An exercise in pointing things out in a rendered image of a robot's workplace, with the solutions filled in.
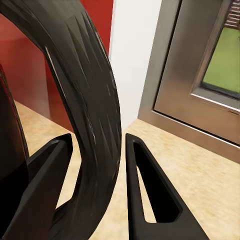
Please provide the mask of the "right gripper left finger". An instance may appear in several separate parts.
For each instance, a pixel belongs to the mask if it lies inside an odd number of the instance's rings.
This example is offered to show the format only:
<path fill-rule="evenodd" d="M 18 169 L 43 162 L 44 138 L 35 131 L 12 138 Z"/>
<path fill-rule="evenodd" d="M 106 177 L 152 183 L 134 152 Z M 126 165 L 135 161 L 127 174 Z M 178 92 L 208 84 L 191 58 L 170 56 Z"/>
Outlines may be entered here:
<path fill-rule="evenodd" d="M 47 240 L 72 154 L 57 136 L 0 181 L 0 240 Z"/>

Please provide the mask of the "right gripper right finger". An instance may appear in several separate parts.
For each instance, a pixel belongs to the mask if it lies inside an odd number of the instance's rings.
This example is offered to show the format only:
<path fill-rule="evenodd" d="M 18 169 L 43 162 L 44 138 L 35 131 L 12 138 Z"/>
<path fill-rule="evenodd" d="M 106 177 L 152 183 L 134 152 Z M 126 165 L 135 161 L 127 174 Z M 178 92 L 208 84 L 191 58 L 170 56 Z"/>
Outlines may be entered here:
<path fill-rule="evenodd" d="M 210 240 L 145 142 L 125 134 L 129 240 Z M 145 220 L 139 168 L 156 223 Z"/>

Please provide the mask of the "electric kettle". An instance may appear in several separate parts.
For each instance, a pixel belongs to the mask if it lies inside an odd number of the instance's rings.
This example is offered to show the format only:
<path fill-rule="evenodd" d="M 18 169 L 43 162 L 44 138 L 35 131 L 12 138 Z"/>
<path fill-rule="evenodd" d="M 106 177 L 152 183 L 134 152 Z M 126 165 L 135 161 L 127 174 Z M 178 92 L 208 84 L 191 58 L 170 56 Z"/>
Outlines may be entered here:
<path fill-rule="evenodd" d="M 89 240 L 110 204 L 122 153 L 120 103 L 106 49 L 80 0 L 0 0 L 0 13 L 44 53 L 80 149 L 74 193 L 55 209 L 46 240 Z M 0 181 L 29 157 L 0 69 Z"/>

